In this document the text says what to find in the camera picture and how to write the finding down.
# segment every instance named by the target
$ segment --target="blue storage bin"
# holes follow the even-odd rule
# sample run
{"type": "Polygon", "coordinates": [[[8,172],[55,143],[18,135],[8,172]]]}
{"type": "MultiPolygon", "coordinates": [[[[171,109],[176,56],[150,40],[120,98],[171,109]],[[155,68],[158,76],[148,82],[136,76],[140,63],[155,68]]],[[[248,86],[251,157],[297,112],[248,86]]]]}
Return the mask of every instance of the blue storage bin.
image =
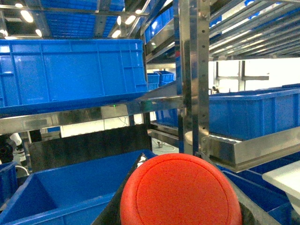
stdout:
{"type": "Polygon", "coordinates": [[[99,105],[136,97],[136,93],[147,92],[143,42],[1,40],[0,80],[0,113],[8,113],[5,109],[16,105],[55,102],[56,106],[58,102],[92,98],[97,99],[90,102],[99,105]]]}
{"type": "Polygon", "coordinates": [[[0,225],[90,225],[142,152],[155,156],[141,150],[30,175],[0,214],[0,225]]]}
{"type": "Polygon", "coordinates": [[[18,189],[16,162],[0,165],[0,208],[18,189]]]}
{"type": "Polygon", "coordinates": [[[251,168],[250,170],[254,171],[254,172],[257,172],[259,174],[264,174],[264,173],[270,172],[272,170],[276,170],[280,167],[289,165],[291,163],[293,163],[293,161],[280,158],[280,159],[276,159],[274,161],[256,166],[254,168],[251,168]]]}
{"type": "Polygon", "coordinates": [[[175,74],[169,71],[158,71],[160,74],[159,81],[169,83],[175,81],[175,74]]]}
{"type": "Polygon", "coordinates": [[[154,90],[158,88],[158,83],[149,83],[148,84],[148,91],[154,90]]]}
{"type": "Polygon", "coordinates": [[[271,191],[274,191],[278,194],[281,194],[283,196],[286,196],[285,192],[280,190],[279,188],[273,186],[272,184],[270,184],[269,182],[266,182],[265,180],[263,180],[262,178],[262,174],[255,172],[255,171],[251,171],[251,170],[245,170],[242,172],[239,172],[236,174],[239,177],[242,177],[244,179],[247,179],[255,184],[258,184],[264,188],[267,188],[271,191]]]}
{"type": "Polygon", "coordinates": [[[48,133],[50,132],[56,132],[56,131],[60,131],[60,127],[52,127],[52,128],[48,128],[48,133]]]}
{"type": "Polygon", "coordinates": [[[159,83],[159,74],[158,73],[149,73],[148,76],[148,84],[150,83],[159,83]]]}
{"type": "Polygon", "coordinates": [[[156,111],[155,115],[157,123],[170,127],[178,127],[177,109],[156,111]]]}
{"type": "Polygon", "coordinates": [[[170,82],[163,82],[163,81],[160,81],[160,82],[159,82],[159,86],[161,87],[161,86],[167,85],[167,84],[172,83],[172,82],[173,82],[173,81],[170,81],[170,82]]]}
{"type": "Polygon", "coordinates": [[[270,191],[233,173],[227,171],[223,171],[223,173],[253,202],[274,217],[280,224],[292,224],[292,206],[287,197],[270,191]]]}
{"type": "Polygon", "coordinates": [[[300,88],[300,83],[282,85],[281,88],[300,88]]]}
{"type": "Polygon", "coordinates": [[[273,134],[300,126],[299,109],[300,89],[211,95],[210,132],[241,140],[273,134]]]}
{"type": "Polygon", "coordinates": [[[293,163],[293,162],[296,162],[296,161],[299,161],[299,160],[300,160],[300,152],[291,154],[291,155],[289,155],[289,156],[285,156],[285,157],[283,157],[282,159],[291,161],[292,163],[293,163]]]}

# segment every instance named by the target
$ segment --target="steel shelf rail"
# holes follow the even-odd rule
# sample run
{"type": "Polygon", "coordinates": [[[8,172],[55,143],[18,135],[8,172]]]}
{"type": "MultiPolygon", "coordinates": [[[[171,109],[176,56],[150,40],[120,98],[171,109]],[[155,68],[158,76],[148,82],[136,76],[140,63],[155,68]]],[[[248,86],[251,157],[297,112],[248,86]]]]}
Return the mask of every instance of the steel shelf rail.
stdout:
{"type": "Polygon", "coordinates": [[[181,108],[182,97],[160,97],[135,100],[116,105],[0,119],[0,134],[51,128],[120,116],[149,113],[163,109],[181,108]]]}
{"type": "MultiPolygon", "coordinates": [[[[230,11],[241,0],[227,1],[212,12],[210,20],[230,11]]],[[[298,1],[255,1],[210,28],[210,60],[246,60],[300,57],[300,4],[298,1]],[[260,14],[249,19],[253,14],[260,14]]],[[[147,62],[170,62],[165,52],[172,47],[172,19],[146,44],[147,62]]]]}

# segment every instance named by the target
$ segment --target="stacked blue crates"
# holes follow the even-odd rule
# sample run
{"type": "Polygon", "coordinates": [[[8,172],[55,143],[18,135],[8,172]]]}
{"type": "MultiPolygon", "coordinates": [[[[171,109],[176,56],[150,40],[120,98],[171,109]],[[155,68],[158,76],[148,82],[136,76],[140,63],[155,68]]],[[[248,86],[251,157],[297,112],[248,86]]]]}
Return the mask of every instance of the stacked blue crates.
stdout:
{"type": "Polygon", "coordinates": [[[148,73],[148,91],[158,88],[159,84],[159,74],[158,73],[148,73]]]}
{"type": "Polygon", "coordinates": [[[159,74],[159,86],[167,85],[175,81],[175,74],[169,71],[158,71],[159,74]]]}

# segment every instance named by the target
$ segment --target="metal shelving rack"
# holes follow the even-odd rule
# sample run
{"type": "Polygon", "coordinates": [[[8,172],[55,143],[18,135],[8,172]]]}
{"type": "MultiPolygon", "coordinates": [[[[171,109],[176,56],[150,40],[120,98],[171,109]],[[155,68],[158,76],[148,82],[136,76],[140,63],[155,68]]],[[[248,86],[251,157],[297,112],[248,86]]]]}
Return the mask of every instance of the metal shelving rack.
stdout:
{"type": "MultiPolygon", "coordinates": [[[[177,130],[152,124],[150,135],[178,145],[180,152],[196,154],[198,151],[203,151],[212,159],[230,166],[235,171],[240,171],[300,151],[300,140],[297,138],[299,128],[246,142],[213,136],[209,133],[208,63],[210,60],[300,57],[300,14],[298,13],[300,0],[256,0],[210,28],[211,20],[241,2],[243,1],[173,0],[174,18],[146,44],[145,64],[148,68],[166,68],[174,67],[176,61],[176,83],[149,92],[135,101],[117,105],[37,115],[2,115],[0,134],[178,108],[179,128],[177,130]],[[257,17],[246,20],[253,13],[263,10],[265,11],[257,17]]],[[[125,12],[112,12],[101,8],[92,11],[41,6],[22,9],[96,16],[120,15],[122,18],[120,37],[143,38],[143,32],[157,17],[165,0],[147,0],[143,10],[151,4],[151,11],[136,14],[135,7],[140,3],[136,1],[125,12]],[[130,15],[135,15],[136,20],[133,25],[127,27],[124,24],[125,18],[130,15]]],[[[20,10],[7,5],[0,5],[0,9],[20,10]]]]}
{"type": "Polygon", "coordinates": [[[154,123],[150,135],[178,143],[187,154],[202,151],[236,172],[300,151],[299,127],[243,142],[209,133],[209,61],[241,60],[235,79],[243,89],[247,79],[268,80],[267,76],[246,77],[244,60],[300,57],[300,1],[255,1],[209,28],[209,21],[240,3],[216,1],[209,7],[206,0],[175,0],[174,19],[146,45],[149,68],[168,68],[176,61],[176,73],[181,75],[177,75],[177,92],[183,94],[185,106],[178,110],[178,129],[154,123]],[[261,13],[247,20],[257,11],[261,13]]]}

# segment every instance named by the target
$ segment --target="metal upright post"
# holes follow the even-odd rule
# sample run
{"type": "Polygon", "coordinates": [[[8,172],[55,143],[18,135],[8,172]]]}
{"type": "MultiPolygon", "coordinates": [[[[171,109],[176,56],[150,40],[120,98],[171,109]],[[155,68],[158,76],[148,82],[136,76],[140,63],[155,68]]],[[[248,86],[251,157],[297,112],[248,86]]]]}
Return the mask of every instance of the metal upright post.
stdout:
{"type": "Polygon", "coordinates": [[[245,61],[239,61],[239,91],[245,90],[246,81],[245,81],[245,61]]]}
{"type": "Polygon", "coordinates": [[[190,0],[193,152],[209,134],[210,0],[190,0]]]}
{"type": "Polygon", "coordinates": [[[179,151],[193,154],[184,137],[192,130],[191,73],[190,73],[190,28],[188,0],[174,0],[174,31],[177,94],[183,95],[184,108],[178,110],[179,151]]]}
{"type": "Polygon", "coordinates": [[[180,65],[177,70],[182,74],[182,94],[186,106],[182,111],[182,130],[184,135],[193,131],[193,149],[186,142],[184,145],[184,153],[187,154],[195,154],[201,139],[209,134],[209,23],[210,0],[179,0],[179,22],[175,21],[175,36],[178,32],[176,24],[179,24],[181,70],[180,65]]]}

